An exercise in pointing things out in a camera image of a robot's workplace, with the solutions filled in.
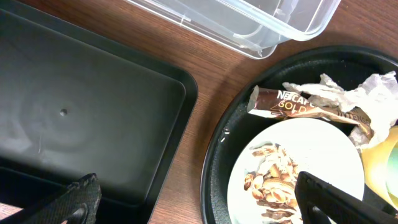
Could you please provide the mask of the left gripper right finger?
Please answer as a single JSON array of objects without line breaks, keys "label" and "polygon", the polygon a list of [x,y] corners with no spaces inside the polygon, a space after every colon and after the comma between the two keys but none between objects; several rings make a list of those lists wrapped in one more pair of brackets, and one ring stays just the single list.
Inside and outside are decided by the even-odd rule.
[{"label": "left gripper right finger", "polygon": [[308,172],[300,172],[295,196],[304,224],[397,224],[397,219]]}]

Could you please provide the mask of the blue cup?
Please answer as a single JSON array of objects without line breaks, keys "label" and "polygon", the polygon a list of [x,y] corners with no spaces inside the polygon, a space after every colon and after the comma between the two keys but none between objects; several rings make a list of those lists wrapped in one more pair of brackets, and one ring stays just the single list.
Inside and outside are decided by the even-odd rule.
[{"label": "blue cup", "polygon": [[387,160],[386,187],[387,191],[397,197],[397,148],[393,148]]}]

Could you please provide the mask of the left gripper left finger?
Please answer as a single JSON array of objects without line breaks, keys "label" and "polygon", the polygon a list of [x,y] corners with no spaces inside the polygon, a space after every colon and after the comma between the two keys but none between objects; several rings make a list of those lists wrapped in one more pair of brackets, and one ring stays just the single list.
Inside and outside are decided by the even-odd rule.
[{"label": "left gripper left finger", "polygon": [[96,174],[90,173],[65,189],[1,220],[1,224],[93,224],[100,201],[100,182]]}]

